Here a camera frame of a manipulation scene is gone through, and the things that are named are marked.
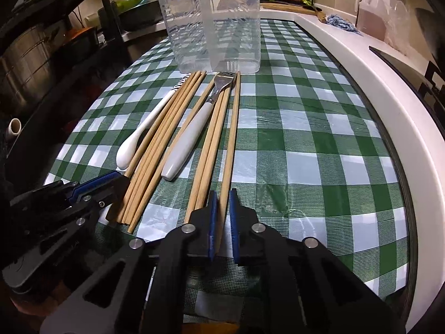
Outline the green plastic bowl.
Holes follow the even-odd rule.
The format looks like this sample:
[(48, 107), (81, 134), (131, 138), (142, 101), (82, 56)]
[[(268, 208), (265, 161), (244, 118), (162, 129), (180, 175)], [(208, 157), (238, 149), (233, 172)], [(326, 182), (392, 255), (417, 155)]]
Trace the green plastic bowl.
[(143, 4), (146, 0), (120, 0), (113, 1), (112, 8), (116, 14), (121, 14), (129, 9), (132, 9), (139, 4)]

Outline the blue dish cloth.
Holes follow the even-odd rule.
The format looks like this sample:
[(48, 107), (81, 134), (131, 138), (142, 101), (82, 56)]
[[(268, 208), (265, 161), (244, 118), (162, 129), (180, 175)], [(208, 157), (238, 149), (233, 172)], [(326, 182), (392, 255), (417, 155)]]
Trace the blue dish cloth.
[(328, 15), (326, 17), (326, 23), (338, 29), (360, 35), (360, 31), (356, 28), (356, 26), (353, 23), (349, 22), (348, 20), (337, 14)]

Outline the black cooking pot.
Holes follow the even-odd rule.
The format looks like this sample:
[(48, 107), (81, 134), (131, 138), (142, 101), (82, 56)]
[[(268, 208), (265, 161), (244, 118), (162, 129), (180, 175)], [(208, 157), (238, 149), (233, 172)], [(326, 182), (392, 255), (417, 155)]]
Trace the black cooking pot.
[(122, 12), (118, 17), (121, 29), (126, 32), (135, 32), (163, 20), (158, 0), (139, 4)]

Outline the plastic jug with brown liquid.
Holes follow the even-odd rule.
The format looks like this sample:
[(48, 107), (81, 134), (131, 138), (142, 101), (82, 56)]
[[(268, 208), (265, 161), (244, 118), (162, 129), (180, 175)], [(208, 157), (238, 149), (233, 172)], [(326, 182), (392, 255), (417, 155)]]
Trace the plastic jug with brown liquid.
[(355, 0), (356, 28), (367, 35), (385, 40), (388, 10), (384, 0)]

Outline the black gas stove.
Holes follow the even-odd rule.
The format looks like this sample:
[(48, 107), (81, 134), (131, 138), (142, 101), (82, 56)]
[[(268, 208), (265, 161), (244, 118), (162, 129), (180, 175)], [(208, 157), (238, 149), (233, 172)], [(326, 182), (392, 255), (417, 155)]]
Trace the black gas stove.
[(369, 50), (391, 67), (437, 115), (444, 115), (444, 89), (437, 89), (432, 77), (426, 78), (412, 67), (377, 48), (369, 47)]

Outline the clear plastic utensil container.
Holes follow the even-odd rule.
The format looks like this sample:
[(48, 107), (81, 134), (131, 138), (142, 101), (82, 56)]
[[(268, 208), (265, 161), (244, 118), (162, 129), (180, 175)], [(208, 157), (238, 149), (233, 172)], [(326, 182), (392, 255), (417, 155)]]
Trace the clear plastic utensil container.
[(182, 74), (259, 71), (260, 0), (158, 1)]

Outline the clear plastic bottle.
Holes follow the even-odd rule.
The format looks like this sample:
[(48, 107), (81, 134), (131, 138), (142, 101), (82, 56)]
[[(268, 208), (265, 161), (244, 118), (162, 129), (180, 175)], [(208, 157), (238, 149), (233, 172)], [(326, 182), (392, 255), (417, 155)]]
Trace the clear plastic bottle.
[(385, 26), (385, 43), (407, 55), (410, 50), (410, 15), (402, 1), (396, 0), (394, 7), (389, 8)]

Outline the green white checkered tablecloth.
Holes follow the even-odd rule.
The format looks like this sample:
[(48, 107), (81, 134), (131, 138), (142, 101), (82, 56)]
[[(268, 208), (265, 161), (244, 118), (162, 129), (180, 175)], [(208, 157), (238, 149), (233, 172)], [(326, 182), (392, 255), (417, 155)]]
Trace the green white checkered tablecloth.
[[(118, 147), (180, 76), (169, 41), (145, 52), (86, 111), (46, 182), (114, 170)], [(393, 160), (357, 88), (295, 23), (261, 22), (261, 67), (241, 78), (232, 186), (261, 222), (316, 237), (381, 299), (401, 296), (408, 234)]]

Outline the white handled fork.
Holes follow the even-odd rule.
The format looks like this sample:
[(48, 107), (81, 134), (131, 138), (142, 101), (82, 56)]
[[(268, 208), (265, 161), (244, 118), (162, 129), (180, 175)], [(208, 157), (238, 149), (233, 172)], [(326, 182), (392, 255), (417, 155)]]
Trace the white handled fork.
[(220, 93), (232, 84), (235, 76), (235, 72), (219, 72), (215, 76), (214, 87), (209, 97), (205, 100), (204, 105), (198, 110), (170, 150), (170, 154), (161, 172), (163, 179), (171, 181), (178, 174), (196, 144), (198, 137), (201, 135), (208, 118), (211, 116), (213, 107)]

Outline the black metal shelf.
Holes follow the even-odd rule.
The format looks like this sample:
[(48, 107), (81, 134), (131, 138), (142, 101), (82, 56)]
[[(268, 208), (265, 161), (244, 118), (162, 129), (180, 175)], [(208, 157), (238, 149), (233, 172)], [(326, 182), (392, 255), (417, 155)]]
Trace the black metal shelf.
[[(11, 44), (25, 31), (40, 26), (48, 28), (60, 21), (67, 21), (68, 15), (74, 11), (84, 0), (37, 0), (28, 4), (17, 13), (11, 13), (1, 25), (1, 53), (4, 53)], [(130, 65), (130, 55), (122, 38), (117, 15), (112, 9), (111, 0), (101, 0), (108, 22), (109, 39), (107, 47), (111, 58), (124, 67)], [(53, 86), (73, 85), (84, 82), (92, 69), (98, 67), (100, 53), (84, 58), (79, 64), (74, 64), (68, 57), (58, 57), (64, 62), (57, 68), (53, 76)]]

